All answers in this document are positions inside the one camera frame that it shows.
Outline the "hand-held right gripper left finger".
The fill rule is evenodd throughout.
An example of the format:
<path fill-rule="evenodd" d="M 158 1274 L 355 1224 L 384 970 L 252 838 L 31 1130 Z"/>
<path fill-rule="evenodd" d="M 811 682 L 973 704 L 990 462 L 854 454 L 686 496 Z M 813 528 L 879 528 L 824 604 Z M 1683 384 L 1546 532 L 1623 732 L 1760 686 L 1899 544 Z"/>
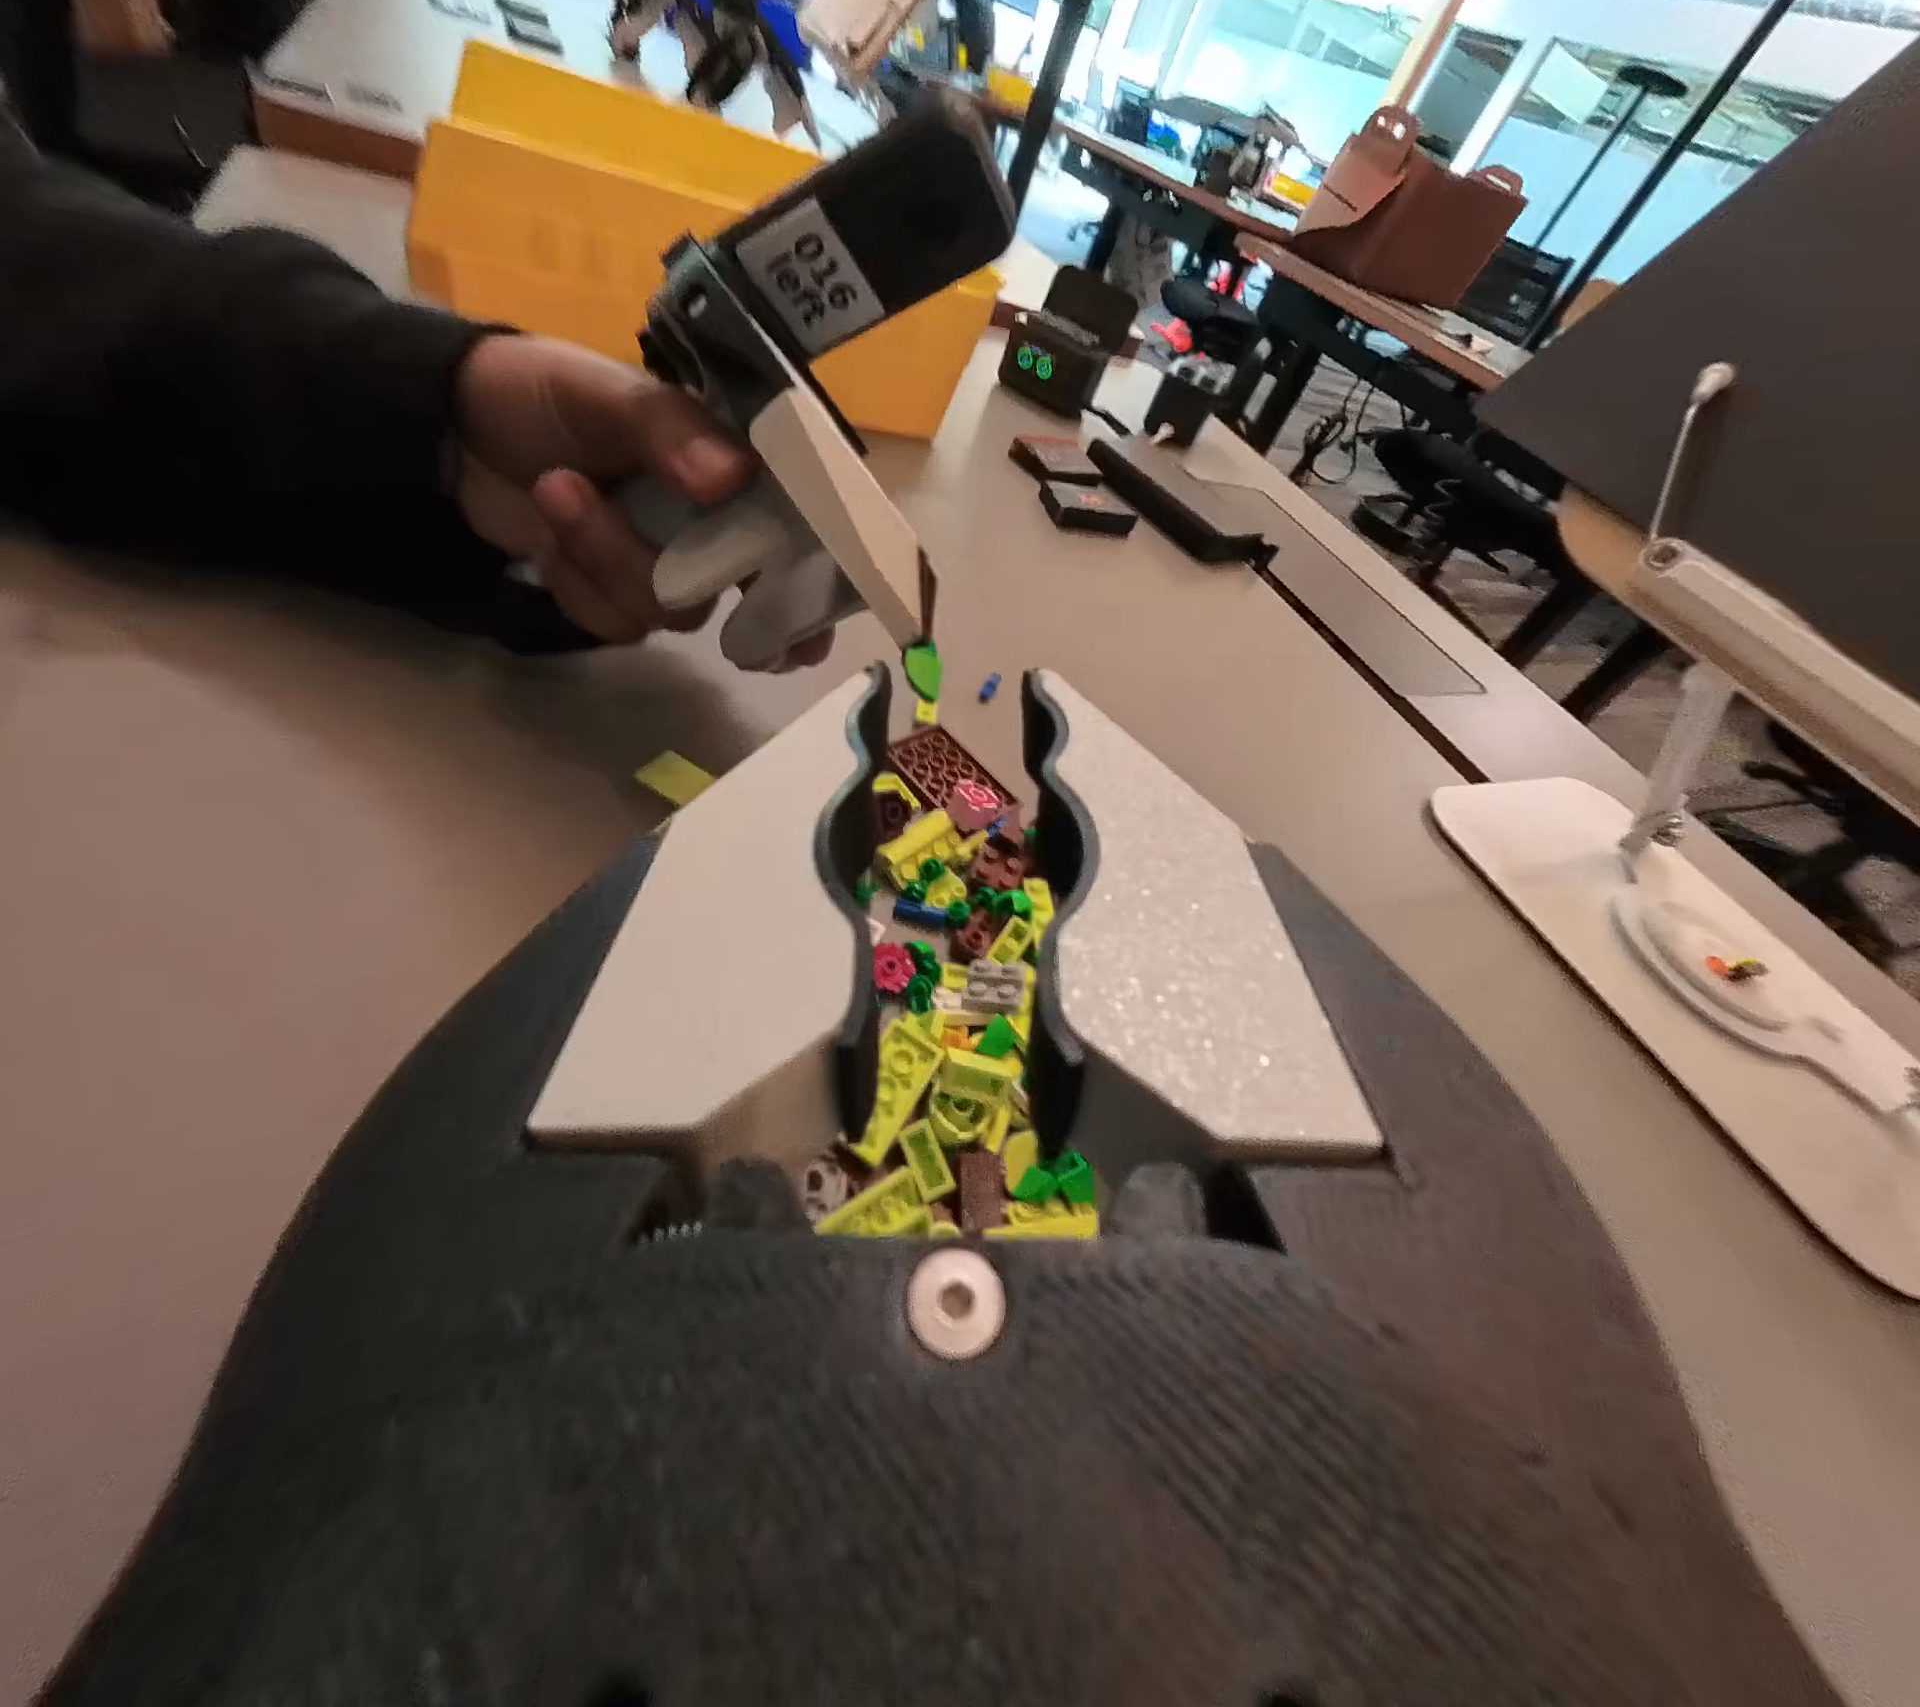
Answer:
<path fill-rule="evenodd" d="M 680 808 L 527 1120 L 549 1150 L 817 1152 L 868 920 L 832 876 L 893 676 L 852 674 Z"/>

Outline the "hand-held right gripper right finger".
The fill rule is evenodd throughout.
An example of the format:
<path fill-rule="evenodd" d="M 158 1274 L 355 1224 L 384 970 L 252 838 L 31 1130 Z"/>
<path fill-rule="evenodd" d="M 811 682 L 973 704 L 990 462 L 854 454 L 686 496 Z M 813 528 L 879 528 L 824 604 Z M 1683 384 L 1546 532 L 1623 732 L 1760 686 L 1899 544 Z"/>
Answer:
<path fill-rule="evenodd" d="M 1038 668 L 1032 778 L 1067 828 L 1042 954 L 1055 1094 L 1100 1164 L 1366 1164 L 1381 1122 L 1244 832 Z"/>

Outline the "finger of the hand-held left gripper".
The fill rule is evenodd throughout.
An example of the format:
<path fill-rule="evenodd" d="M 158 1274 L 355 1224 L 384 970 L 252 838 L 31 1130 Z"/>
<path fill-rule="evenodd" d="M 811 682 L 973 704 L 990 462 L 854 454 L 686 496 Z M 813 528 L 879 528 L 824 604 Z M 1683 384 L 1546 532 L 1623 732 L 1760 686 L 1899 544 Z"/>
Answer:
<path fill-rule="evenodd" d="M 749 444 L 846 582 L 901 650 L 935 638 L 938 580 L 910 520 L 840 418 L 809 386 L 778 392 Z"/>

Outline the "pile of colourful toy bricks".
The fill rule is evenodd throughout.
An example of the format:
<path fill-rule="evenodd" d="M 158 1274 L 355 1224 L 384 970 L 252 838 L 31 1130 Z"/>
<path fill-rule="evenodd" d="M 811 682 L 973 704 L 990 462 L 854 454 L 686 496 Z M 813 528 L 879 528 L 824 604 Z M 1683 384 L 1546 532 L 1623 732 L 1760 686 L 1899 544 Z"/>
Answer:
<path fill-rule="evenodd" d="M 1025 1088 L 1040 936 L 1020 798 L 923 710 L 830 812 L 829 868 L 871 954 L 835 1054 L 842 1128 L 817 1152 L 650 1152 L 669 1162 L 636 1242 L 696 1238 L 724 1166 L 772 1168 L 774 1222 L 835 1236 L 950 1240 L 1059 1212 L 1030 1176 Z"/>

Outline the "person's left forearm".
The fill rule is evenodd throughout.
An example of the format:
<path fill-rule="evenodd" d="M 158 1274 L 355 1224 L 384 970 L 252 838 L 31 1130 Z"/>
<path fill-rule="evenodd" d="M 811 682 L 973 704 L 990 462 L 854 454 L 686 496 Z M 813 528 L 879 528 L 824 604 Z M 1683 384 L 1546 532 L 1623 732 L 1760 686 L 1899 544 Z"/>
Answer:
<path fill-rule="evenodd" d="M 277 230 L 206 234 L 2 134 L 2 510 L 52 542 L 517 638 L 454 498 L 486 328 Z"/>

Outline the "person's left hand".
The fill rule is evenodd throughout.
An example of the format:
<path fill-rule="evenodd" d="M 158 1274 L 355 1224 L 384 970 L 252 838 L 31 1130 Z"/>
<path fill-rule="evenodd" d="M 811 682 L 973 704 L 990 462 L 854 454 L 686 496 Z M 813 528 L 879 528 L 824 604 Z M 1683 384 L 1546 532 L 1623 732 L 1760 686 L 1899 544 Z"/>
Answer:
<path fill-rule="evenodd" d="M 486 334 L 457 388 L 453 494 L 468 526 L 530 566 L 599 644 L 696 632 L 714 604 L 660 606 L 659 548 L 614 496 L 648 478 L 695 506 L 722 504 L 756 472 L 749 450 L 674 386 L 578 346 Z"/>

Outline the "black charging case green lights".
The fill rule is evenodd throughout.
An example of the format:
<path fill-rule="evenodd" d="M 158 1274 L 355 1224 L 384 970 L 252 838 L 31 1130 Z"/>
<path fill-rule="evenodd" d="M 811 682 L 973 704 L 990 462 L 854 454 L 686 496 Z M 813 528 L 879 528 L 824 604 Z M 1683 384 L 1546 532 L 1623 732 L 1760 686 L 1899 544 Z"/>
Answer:
<path fill-rule="evenodd" d="M 1082 266 L 1063 266 L 1045 300 L 1014 310 L 996 384 L 1047 414 L 1079 422 L 1117 358 L 1137 350 L 1141 304 Z"/>

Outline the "black power brick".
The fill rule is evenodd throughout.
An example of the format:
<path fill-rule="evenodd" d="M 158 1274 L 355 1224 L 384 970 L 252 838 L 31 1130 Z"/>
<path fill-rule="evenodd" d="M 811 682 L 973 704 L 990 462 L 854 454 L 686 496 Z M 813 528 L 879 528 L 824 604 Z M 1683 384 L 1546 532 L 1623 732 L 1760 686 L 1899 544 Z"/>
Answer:
<path fill-rule="evenodd" d="M 1132 438 L 1094 438 L 1084 450 L 1107 488 L 1205 568 L 1264 568 L 1279 544 L 1237 518 L 1225 492 L 1188 472 L 1178 450 Z"/>

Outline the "yellow plastic bin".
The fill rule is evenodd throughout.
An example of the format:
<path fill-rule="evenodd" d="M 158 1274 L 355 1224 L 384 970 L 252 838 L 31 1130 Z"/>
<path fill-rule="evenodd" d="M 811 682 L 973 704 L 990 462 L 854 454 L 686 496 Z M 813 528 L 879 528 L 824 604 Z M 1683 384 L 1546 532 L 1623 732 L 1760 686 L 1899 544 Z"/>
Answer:
<path fill-rule="evenodd" d="M 420 150 L 407 226 L 417 292 L 476 324 L 636 368 L 663 258 L 824 172 L 817 150 L 643 90 L 471 40 Z M 963 276 L 935 270 L 902 318 L 814 364 L 865 438 L 932 442 L 996 316 L 1013 236 Z"/>

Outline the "white stand base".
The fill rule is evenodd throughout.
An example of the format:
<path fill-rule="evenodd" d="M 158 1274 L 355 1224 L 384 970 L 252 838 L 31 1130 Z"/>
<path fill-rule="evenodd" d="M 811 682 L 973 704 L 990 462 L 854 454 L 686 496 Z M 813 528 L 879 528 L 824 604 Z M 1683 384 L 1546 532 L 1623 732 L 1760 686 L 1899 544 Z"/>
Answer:
<path fill-rule="evenodd" d="M 1916 1052 L 1628 808 L 1552 778 L 1430 798 L 1452 850 L 1839 1256 L 1918 1298 Z"/>

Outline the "brown top background desk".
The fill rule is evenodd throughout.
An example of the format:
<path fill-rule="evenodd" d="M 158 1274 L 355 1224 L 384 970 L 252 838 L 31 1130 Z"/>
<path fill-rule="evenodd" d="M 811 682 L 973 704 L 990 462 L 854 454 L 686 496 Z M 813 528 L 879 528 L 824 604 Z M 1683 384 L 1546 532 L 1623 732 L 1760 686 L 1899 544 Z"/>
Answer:
<path fill-rule="evenodd" d="M 1162 156 L 1147 146 L 1100 136 L 1071 116 L 1059 118 L 1050 134 L 1064 150 L 1082 158 L 1068 172 L 1108 202 L 1108 214 L 1087 256 L 1093 272 L 1102 272 L 1110 262 L 1124 214 L 1141 214 L 1176 238 L 1187 238 L 1188 232 L 1206 238 L 1216 230 L 1231 230 L 1247 260 L 1268 266 L 1279 278 L 1332 306 L 1336 314 L 1399 340 L 1478 392 L 1493 390 L 1533 358 L 1531 350 L 1516 344 L 1472 334 L 1467 322 L 1450 312 L 1399 302 L 1341 280 L 1288 248 L 1288 232 L 1272 212 L 1212 194 L 1190 182 L 1184 170 L 1167 166 Z"/>

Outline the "brown cardboard box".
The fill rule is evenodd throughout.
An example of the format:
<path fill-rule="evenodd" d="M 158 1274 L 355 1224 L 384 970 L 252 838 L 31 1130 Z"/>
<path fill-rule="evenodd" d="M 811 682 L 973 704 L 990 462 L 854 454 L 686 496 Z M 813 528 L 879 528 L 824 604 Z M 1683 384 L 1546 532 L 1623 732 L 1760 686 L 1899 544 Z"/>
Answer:
<path fill-rule="evenodd" d="M 1421 148 L 1421 120 L 1376 110 L 1349 136 L 1284 248 L 1370 294 L 1452 308 L 1526 208 L 1507 166 L 1461 176 Z"/>

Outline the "black office chair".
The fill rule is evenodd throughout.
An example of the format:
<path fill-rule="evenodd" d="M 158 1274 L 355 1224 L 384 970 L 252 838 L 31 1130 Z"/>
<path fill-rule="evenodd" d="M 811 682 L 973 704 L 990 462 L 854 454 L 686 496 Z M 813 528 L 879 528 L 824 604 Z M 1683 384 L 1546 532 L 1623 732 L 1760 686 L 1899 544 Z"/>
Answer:
<path fill-rule="evenodd" d="M 256 140 L 256 62 L 307 2 L 5 0 L 5 110 L 39 150 L 185 212 Z"/>

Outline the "black monitor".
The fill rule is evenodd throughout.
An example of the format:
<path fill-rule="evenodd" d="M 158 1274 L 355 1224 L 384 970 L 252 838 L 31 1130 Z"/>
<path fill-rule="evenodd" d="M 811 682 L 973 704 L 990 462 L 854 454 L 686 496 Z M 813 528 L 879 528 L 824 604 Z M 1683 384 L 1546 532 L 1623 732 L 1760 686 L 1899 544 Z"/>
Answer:
<path fill-rule="evenodd" d="M 1478 418 L 1916 696 L 1916 46 Z"/>

